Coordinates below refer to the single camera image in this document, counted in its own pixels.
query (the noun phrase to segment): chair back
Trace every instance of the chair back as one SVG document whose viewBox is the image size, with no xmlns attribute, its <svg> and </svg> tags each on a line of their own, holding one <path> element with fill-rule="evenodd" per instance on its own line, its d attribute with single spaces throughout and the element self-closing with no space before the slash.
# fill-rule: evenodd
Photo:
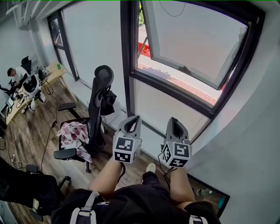
<svg viewBox="0 0 280 224">
<path fill-rule="evenodd" d="M 112 69 L 107 65 L 99 66 L 94 71 L 95 78 L 92 83 L 91 100 L 88 106 L 88 113 L 90 117 L 90 146 L 92 149 L 87 151 L 93 156 L 101 151 L 105 145 L 101 126 L 100 108 L 103 97 L 108 93 L 111 84 L 114 80 L 114 73 Z"/>
<path fill-rule="evenodd" d="M 31 60 L 28 59 L 28 56 L 21 60 L 21 67 L 31 75 Z"/>
</svg>

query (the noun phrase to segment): office chair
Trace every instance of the office chair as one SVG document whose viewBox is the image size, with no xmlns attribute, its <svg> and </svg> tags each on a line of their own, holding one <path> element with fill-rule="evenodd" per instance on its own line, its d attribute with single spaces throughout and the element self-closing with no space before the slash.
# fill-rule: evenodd
<svg viewBox="0 0 280 224">
<path fill-rule="evenodd" d="M 58 107 L 58 111 L 69 110 L 76 119 L 65 121 L 66 123 L 80 122 L 87 124 L 89 144 L 83 144 L 83 147 L 94 158 L 99 152 L 103 152 L 105 140 L 103 138 L 103 131 L 101 129 L 102 118 L 101 115 L 109 115 L 114 111 L 113 104 L 116 100 L 116 95 L 110 91 L 111 84 L 114 79 L 112 69 L 107 65 L 99 66 L 94 71 L 95 78 L 92 83 L 91 100 L 89 102 L 88 113 L 89 117 L 81 118 L 74 110 L 75 103 L 66 103 Z M 84 159 L 77 156 L 77 149 L 64 149 L 61 147 L 61 136 L 59 137 L 59 150 L 53 153 L 55 159 L 74 159 L 85 162 Z M 86 162 L 86 172 L 90 173 L 89 162 Z"/>
<path fill-rule="evenodd" d="M 21 67 L 31 75 L 31 60 L 28 59 L 28 56 L 21 60 Z"/>
<path fill-rule="evenodd" d="M 0 157 L 0 200 L 25 205 L 31 215 L 38 221 L 43 216 L 51 215 L 60 205 L 60 189 L 69 176 L 65 176 L 57 185 L 53 176 L 45 175 L 35 165 L 27 165 L 26 172 L 10 166 Z"/>
</svg>

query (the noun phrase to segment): person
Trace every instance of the person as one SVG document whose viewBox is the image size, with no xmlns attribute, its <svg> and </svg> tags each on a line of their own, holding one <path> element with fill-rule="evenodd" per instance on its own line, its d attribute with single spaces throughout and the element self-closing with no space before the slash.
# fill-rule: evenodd
<svg viewBox="0 0 280 224">
<path fill-rule="evenodd" d="M 28 72 L 23 67 L 17 67 L 17 68 L 9 68 L 8 76 L 11 77 L 14 87 L 17 87 L 17 89 L 21 88 L 22 83 L 25 79 L 29 76 Z"/>
<path fill-rule="evenodd" d="M 115 191 L 121 170 L 121 164 L 111 158 L 92 181 L 89 190 L 73 191 L 60 207 L 53 211 L 52 224 L 70 223 L 74 209 L 85 207 L 93 191 L 99 193 L 92 205 L 97 224 L 220 224 L 209 202 L 195 202 L 183 168 L 171 172 L 170 192 L 161 186 L 155 174 L 155 164 L 148 165 L 146 173 L 143 174 L 142 185 L 131 185 Z"/>
</svg>

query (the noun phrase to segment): wooden desk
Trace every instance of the wooden desk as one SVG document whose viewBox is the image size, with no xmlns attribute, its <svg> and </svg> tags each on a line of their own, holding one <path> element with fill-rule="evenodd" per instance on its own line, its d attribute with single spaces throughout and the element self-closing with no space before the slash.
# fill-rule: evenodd
<svg viewBox="0 0 280 224">
<path fill-rule="evenodd" d="M 46 67 L 46 69 L 49 70 L 50 73 L 51 73 L 50 76 L 48 76 L 47 81 L 48 81 L 49 84 L 52 84 L 55 81 L 57 81 L 58 79 L 60 79 L 60 82 L 62 83 L 62 85 L 70 92 L 71 96 L 73 97 L 73 100 L 75 102 L 77 102 L 74 94 L 71 92 L 67 83 L 65 82 L 64 78 L 62 77 L 67 72 L 67 69 L 63 65 L 60 65 L 60 66 L 61 66 L 60 70 L 58 70 L 58 68 L 56 66 L 56 63 L 50 64 L 48 67 Z M 20 88 L 19 92 L 21 92 L 21 94 L 25 92 L 23 87 Z M 26 100 L 21 105 L 18 104 L 18 101 L 19 101 L 18 99 L 14 100 L 14 105 L 13 105 L 11 113 L 10 114 L 7 113 L 7 117 L 6 117 L 6 124 L 7 125 L 17 115 L 17 113 L 21 113 L 21 110 L 26 106 L 26 102 L 25 102 Z"/>
</svg>

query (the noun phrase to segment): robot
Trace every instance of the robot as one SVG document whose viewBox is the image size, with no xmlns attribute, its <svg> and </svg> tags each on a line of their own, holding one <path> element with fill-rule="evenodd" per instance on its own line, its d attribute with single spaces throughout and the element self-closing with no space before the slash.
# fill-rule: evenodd
<svg viewBox="0 0 280 224">
<path fill-rule="evenodd" d="M 192 146 L 188 130 L 174 117 L 168 121 L 163 142 L 163 159 L 168 166 L 183 167 L 191 159 Z"/>
<path fill-rule="evenodd" d="M 123 120 L 113 138 L 113 158 L 123 163 L 133 163 L 140 151 L 142 139 L 140 116 Z M 176 118 L 171 117 L 167 124 L 162 147 L 163 159 L 168 166 L 183 167 L 192 156 L 192 146 L 188 130 Z"/>
<path fill-rule="evenodd" d="M 123 163 L 133 163 L 140 151 L 142 139 L 140 116 L 132 116 L 123 120 L 113 137 L 113 158 Z"/>
<path fill-rule="evenodd" d="M 31 112 L 35 111 L 36 104 L 35 100 L 39 99 L 41 103 L 46 102 L 46 96 L 41 92 L 41 86 L 39 84 L 38 78 L 33 74 L 28 77 L 22 84 L 25 93 L 31 99 L 31 103 L 28 105 L 28 109 Z"/>
</svg>

